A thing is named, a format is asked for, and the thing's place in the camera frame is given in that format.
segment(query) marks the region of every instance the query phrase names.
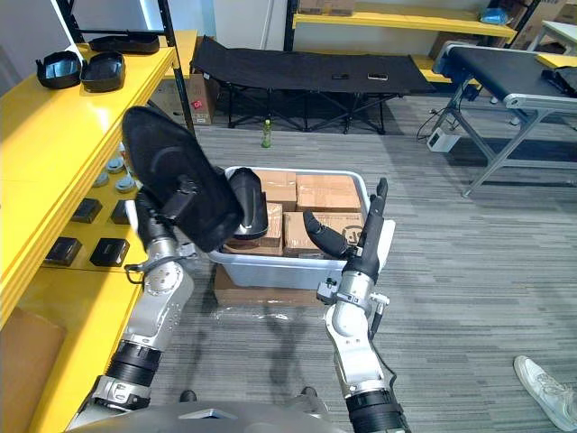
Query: green bottle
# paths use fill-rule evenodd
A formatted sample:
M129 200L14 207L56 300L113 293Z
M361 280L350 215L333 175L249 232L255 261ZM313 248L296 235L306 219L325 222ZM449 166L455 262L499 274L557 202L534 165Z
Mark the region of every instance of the green bottle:
M261 146L268 149L270 147L270 133L272 131L272 126L270 125L270 119L264 121L264 126L262 127L262 144Z

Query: gray plastic bin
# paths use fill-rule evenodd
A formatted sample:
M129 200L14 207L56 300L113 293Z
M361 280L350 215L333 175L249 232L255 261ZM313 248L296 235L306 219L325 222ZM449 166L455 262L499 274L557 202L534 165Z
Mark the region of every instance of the gray plastic bin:
M225 170L230 177L239 167ZM296 174L331 174L353 178L354 186L362 204L362 216L366 218L370 201L362 177L352 171L338 170L298 170L251 167L253 170L294 171ZM229 254L212 251L208 258L221 263L237 286L285 287L291 289L316 290L318 283L332 278L341 280L341 270L346 261L299 259L294 257L274 257L248 254Z

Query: cardboard box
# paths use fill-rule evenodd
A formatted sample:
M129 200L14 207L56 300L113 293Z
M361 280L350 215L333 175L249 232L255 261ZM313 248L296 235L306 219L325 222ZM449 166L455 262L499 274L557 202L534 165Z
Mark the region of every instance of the cardboard box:
M249 255L274 255L281 257L282 255L282 238L279 246L259 246L251 242L240 244L225 244L223 246L223 253L229 254L249 254Z
M439 32L437 35L435 42L433 43L433 47L429 52L429 57L433 60L436 59L436 56L439 55L441 49L443 48L443 44L447 41L458 41L458 42L466 42L471 45L478 45L481 39L474 34L467 34L467 33L456 33L456 32Z
M294 171L255 170L267 201L280 203L283 212L297 209L297 174Z
M353 14L354 0L325 0L323 12L329 15L350 16Z
M212 124L219 92L218 83L213 79L204 79L202 74L192 74L190 78L185 78L185 83L193 124ZM174 79L163 79L152 94L151 101L172 120L185 124Z
M204 74L192 74L188 79L188 103L194 124L212 124L220 87Z
M0 333L2 431L28 430L66 332L16 308Z
M300 14L320 15L323 13L324 0L300 0L298 12Z
M338 175L297 176L297 211L361 212L353 178Z
M542 0L525 27L517 34L511 48L526 50L529 44L541 31L542 21L552 21L563 10L566 0Z
M362 231L362 215L354 213L313 212L321 224L329 226L343 235L349 244L357 244ZM302 212L286 212L285 255L299 258L325 258L323 253L308 237Z
M558 23L577 25L577 4L569 4L563 6L561 12L555 18Z
M236 249L256 248L259 246L278 248L282 242L282 205L279 203L267 203L267 216L269 229L265 236L250 241L231 239L226 244Z
M320 307L315 290L272 287L239 287L220 264L216 266L213 286L216 300L223 307L239 305L271 305L275 307Z
M348 16L354 10L354 0L300 0L298 11L301 14L329 14Z

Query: shoe sole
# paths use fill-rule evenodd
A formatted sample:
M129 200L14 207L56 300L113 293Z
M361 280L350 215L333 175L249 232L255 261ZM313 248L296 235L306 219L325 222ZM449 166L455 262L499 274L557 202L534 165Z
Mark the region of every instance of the shoe sole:
M551 420L551 422L553 422L556 425L556 427L560 428L562 431L569 431L569 432L577 431L572 426L564 424L562 420L557 418L558 416L555 412L549 409L547 405L542 403L541 398L533 391L531 385L526 382L525 375L522 372L522 369L524 369L523 364L521 363L521 361L518 362L517 359L518 358L515 358L515 362L513 363L513 368L515 369L517 378L519 379L523 387L527 390L529 395L533 397L533 400L535 400L537 404L541 407L545 415Z

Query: white sneaker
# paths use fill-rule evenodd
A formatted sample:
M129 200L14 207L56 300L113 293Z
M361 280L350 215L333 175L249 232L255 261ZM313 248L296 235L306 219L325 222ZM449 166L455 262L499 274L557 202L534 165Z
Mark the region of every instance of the white sneaker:
M525 389L539 403L547 417L561 430L577 430L577 395L559 383L526 356L518 356L513 363L517 377Z

